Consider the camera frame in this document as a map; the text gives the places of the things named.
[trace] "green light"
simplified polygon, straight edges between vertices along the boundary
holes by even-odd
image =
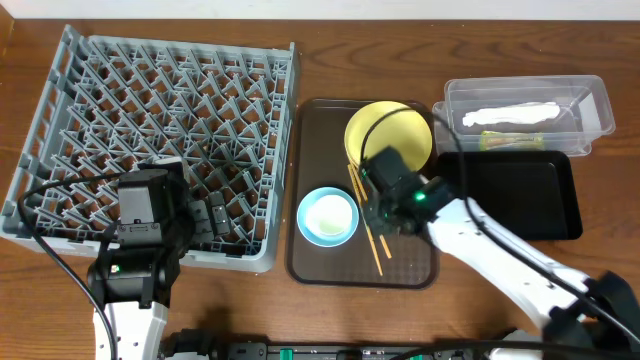
[[[417,192],[413,197],[416,199],[416,201],[422,201],[427,198],[427,195],[425,195],[423,192]]]

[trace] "chopstick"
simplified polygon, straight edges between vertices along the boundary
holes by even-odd
[[[351,177],[351,184],[353,185],[353,189],[356,193],[356,199],[358,199],[358,206],[360,207],[360,212],[362,212],[362,199],[360,198],[360,194],[358,193],[358,186],[356,185],[357,174],[355,173],[355,169],[352,168],[352,165],[347,165],[347,170],[349,171],[349,176]],[[371,235],[371,229],[369,229],[369,225],[364,222],[364,227],[367,230],[367,236],[369,237],[369,243],[371,244],[371,250],[373,251],[373,257],[376,260],[376,265],[378,265],[378,272],[380,276],[384,276],[382,274],[382,265],[380,265],[380,258],[378,258],[378,250],[376,250],[376,245],[373,243],[373,235]]]
[[[350,163],[349,169],[350,171],[353,172],[351,180],[355,178],[356,183],[358,184],[358,188],[362,192],[362,197],[364,197],[364,201],[369,201],[369,199],[367,198],[367,193],[364,191],[364,186],[362,186],[362,182],[360,181],[360,177],[358,176],[356,166]],[[357,196],[358,189],[355,189],[355,185],[353,187],[354,187],[354,190],[356,191],[356,196]],[[387,246],[387,240],[384,238],[384,235],[380,235],[380,242],[382,243],[382,247],[384,248],[385,254],[387,254],[387,259],[391,259],[391,251],[389,251],[389,246]]]

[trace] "clear plastic container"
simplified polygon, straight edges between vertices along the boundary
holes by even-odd
[[[462,124],[469,112],[529,102],[555,102],[560,114],[532,125]],[[593,75],[451,80],[445,102],[433,111],[448,121],[464,151],[541,149],[584,156],[593,140],[615,130],[604,82]],[[434,137],[439,153],[456,150],[441,126],[435,126]]]

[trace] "plastic bin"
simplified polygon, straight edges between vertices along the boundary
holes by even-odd
[[[91,36],[65,27],[0,213],[0,235],[41,251],[16,201],[53,180],[180,156],[191,192],[224,196],[231,234],[195,236],[185,265],[269,270],[284,198],[298,55],[289,50]],[[116,182],[34,196],[31,221],[60,254],[96,256],[119,216]]]
[[[560,114],[533,125],[462,124],[469,112],[528,102],[555,102]],[[593,75],[451,80],[445,102],[435,104],[433,111],[448,121],[465,151],[542,149],[584,156],[592,141],[615,130],[604,82]],[[440,125],[434,137],[438,153],[456,151]]]

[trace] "brown tray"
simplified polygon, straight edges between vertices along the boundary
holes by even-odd
[[[306,102],[295,123],[299,134],[295,149],[292,214],[313,189],[334,186],[354,196],[347,172],[344,131],[353,114],[373,101],[314,99]],[[427,119],[428,109],[405,102]],[[323,248],[300,233],[295,215],[287,239],[287,271],[298,282],[316,285],[424,289],[438,273],[438,252],[418,237],[386,236],[392,258],[387,259],[378,240],[376,247],[384,276],[378,274],[362,218],[345,244]]]

